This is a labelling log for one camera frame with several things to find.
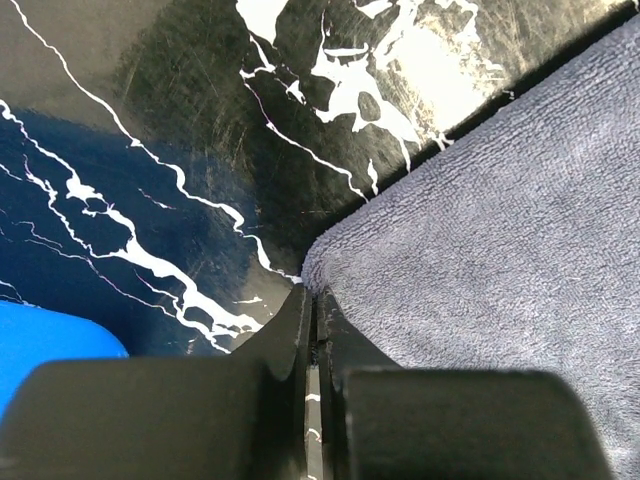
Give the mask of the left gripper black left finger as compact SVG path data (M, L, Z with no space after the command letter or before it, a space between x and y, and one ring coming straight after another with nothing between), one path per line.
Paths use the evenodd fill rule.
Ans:
M231 354L50 362L1 423L5 479L300 479L312 298Z

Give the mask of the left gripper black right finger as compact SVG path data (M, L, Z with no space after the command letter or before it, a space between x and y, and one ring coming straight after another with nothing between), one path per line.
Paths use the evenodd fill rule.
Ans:
M540 371L399 366L316 301L328 479L609 479L576 394Z

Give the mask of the dark grey-blue towel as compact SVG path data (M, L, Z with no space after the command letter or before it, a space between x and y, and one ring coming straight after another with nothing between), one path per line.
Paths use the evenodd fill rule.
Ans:
M639 21L332 227L302 278L405 367L535 369L639 475Z

